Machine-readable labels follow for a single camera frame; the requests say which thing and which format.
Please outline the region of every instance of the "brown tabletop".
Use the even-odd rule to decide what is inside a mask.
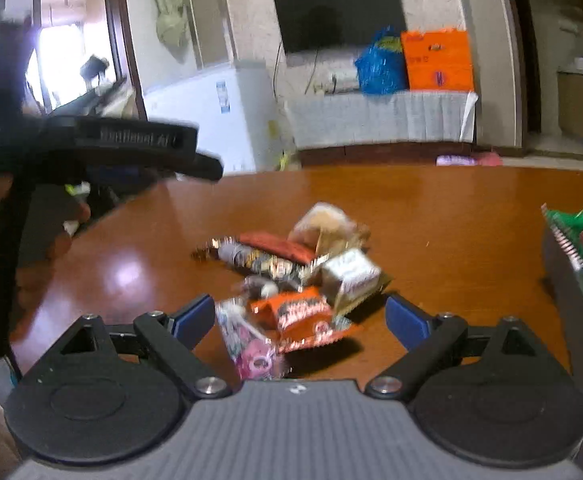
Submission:
[[[75,240],[43,305],[14,335],[20,365],[27,370],[87,312],[124,323],[149,310],[173,312],[203,293],[230,297],[239,275],[219,262],[194,262],[190,252],[219,235],[286,235],[318,201],[369,225],[369,256],[394,277],[390,289],[427,312],[452,311],[470,324],[518,316],[568,366],[560,318],[543,285],[540,207],[580,210],[583,173],[435,166],[350,166],[160,184]],[[292,355],[295,372],[355,378],[362,386],[404,354],[382,308],[369,304],[356,314],[364,330],[351,341]],[[196,354],[235,382],[216,327]]]

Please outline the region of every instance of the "curtain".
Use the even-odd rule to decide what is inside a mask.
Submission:
[[[186,40],[187,18],[184,16],[183,0],[156,0],[158,39],[171,48],[181,48]]]

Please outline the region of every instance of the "television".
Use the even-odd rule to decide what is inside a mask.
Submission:
[[[368,45],[407,30],[401,0],[274,0],[285,54]]]

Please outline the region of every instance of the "metal bolt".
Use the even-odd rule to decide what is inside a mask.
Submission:
[[[403,383],[395,377],[383,375],[376,377],[370,386],[371,389],[379,394],[395,394],[403,387]]]
[[[227,383],[220,377],[204,377],[196,381],[196,389],[205,395],[215,395],[222,392],[227,387]]]

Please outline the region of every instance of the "blue plastic bag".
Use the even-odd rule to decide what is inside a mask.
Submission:
[[[400,37],[390,28],[379,32],[354,64],[365,94],[385,95],[409,89]]]

